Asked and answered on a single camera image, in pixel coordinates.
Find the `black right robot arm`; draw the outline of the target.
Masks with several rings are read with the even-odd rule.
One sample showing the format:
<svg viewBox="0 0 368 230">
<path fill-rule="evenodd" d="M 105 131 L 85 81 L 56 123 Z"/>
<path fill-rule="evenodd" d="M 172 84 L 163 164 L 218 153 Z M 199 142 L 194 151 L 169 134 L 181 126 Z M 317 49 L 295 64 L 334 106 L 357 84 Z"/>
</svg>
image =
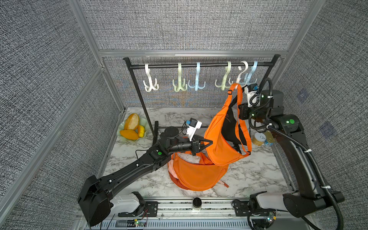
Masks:
<svg viewBox="0 0 368 230">
<path fill-rule="evenodd" d="M 269 131 L 282 147 L 296 177 L 298 188 L 284 194 L 260 192 L 250 196 L 248 216 L 271 214 L 273 222 L 277 211 L 288 212 L 302 218 L 310 227 L 318 227 L 306 216 L 316 211 L 333 207 L 337 216 L 337 229 L 344 227 L 342 212 L 338 206 L 345 200 L 343 194 L 334 191 L 312 155 L 306 140 L 305 130 L 296 115 L 285 115 L 283 93 L 273 90 L 272 80 L 262 80 L 261 85 L 250 83 L 243 86 L 247 102 L 240 105 L 241 120 L 248 119 L 252 129 Z"/>
</svg>

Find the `black sling bag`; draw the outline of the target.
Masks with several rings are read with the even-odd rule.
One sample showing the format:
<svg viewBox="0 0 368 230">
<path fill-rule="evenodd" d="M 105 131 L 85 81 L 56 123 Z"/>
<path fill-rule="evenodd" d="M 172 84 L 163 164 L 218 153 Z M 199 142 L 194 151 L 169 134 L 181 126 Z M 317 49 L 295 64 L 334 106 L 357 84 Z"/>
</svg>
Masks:
<svg viewBox="0 0 368 230">
<path fill-rule="evenodd" d="M 233 106 L 237 103 L 237 97 L 235 97 L 232 102 L 230 103 L 225 120 L 222 126 L 221 134 L 223 135 L 224 139 L 232 145 L 232 147 L 241 154 L 240 145 L 243 144 L 247 146 L 247 141 L 242 131 L 239 130 L 239 138 L 236 136 L 235 132 L 235 125 L 236 119 L 233 113 Z"/>
</svg>

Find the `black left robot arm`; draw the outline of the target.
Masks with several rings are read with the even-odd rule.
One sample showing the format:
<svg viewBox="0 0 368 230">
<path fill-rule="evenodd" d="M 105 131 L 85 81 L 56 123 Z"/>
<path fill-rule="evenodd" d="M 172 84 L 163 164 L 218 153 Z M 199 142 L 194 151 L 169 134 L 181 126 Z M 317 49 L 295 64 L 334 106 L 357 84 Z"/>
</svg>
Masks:
<svg viewBox="0 0 368 230">
<path fill-rule="evenodd" d="M 139 192 L 133 192 L 122 198 L 116 198 L 116 195 L 142 176 L 166 165 L 173 153 L 187 151 L 197 154 L 212 144 L 211 140 L 199 135 L 194 135 L 191 139 L 182 137 L 179 129 L 172 126 L 161 133 L 157 142 L 133 163 L 101 178 L 90 176 L 86 179 L 78 197 L 78 204 L 88 225 L 96 226 L 110 214 L 142 215 L 146 202 Z"/>
</svg>

